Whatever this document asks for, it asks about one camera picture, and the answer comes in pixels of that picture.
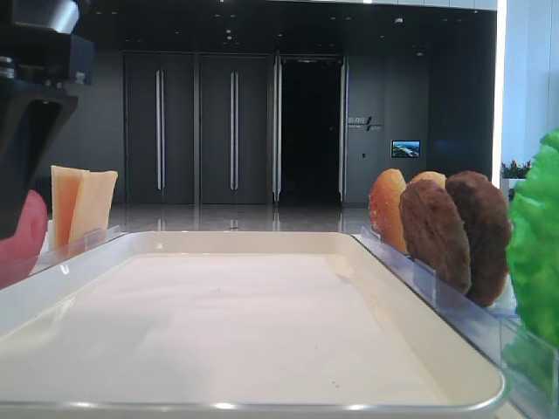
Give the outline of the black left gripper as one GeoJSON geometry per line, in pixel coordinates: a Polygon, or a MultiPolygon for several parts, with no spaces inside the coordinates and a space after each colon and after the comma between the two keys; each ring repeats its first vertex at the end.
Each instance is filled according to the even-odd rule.
{"type": "Polygon", "coordinates": [[[12,237],[39,163],[92,83],[94,44],[74,33],[90,1],[1,2],[1,238],[12,237]]]}

